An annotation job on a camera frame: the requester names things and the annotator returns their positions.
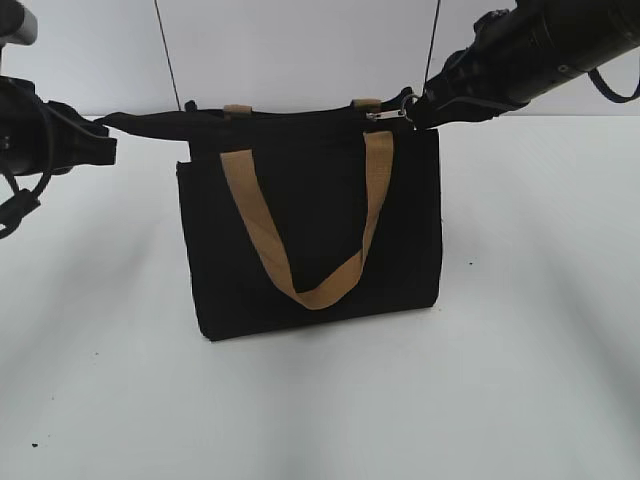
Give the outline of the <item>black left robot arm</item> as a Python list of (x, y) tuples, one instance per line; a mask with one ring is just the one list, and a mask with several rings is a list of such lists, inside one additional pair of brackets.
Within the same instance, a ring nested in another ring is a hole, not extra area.
[(51, 169), (61, 175), (81, 165), (111, 166), (116, 146), (106, 127), (67, 104), (42, 100), (33, 82), (1, 77), (1, 159), (12, 174)]

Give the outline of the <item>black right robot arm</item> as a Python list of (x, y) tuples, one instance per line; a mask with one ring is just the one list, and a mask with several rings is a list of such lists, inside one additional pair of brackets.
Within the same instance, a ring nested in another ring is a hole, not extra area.
[(491, 120), (583, 75), (613, 103), (639, 97), (615, 92), (599, 71), (638, 48), (636, 1), (519, 1), (486, 13), (473, 30), (473, 42), (450, 55), (406, 106), (416, 128)]

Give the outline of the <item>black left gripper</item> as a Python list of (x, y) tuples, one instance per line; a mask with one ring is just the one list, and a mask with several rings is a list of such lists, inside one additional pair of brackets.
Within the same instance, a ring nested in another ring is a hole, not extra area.
[(109, 129), (81, 116), (71, 106), (48, 101), (38, 113), (30, 173), (64, 175), (80, 165), (111, 166), (116, 163), (117, 140)]

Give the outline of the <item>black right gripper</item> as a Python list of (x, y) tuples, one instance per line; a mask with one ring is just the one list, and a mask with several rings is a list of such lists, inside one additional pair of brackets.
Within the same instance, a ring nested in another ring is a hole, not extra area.
[(492, 10), (476, 20), (471, 45), (452, 54), (408, 108), (414, 126), (483, 122), (527, 106), (534, 98), (534, 23), (532, 9)]

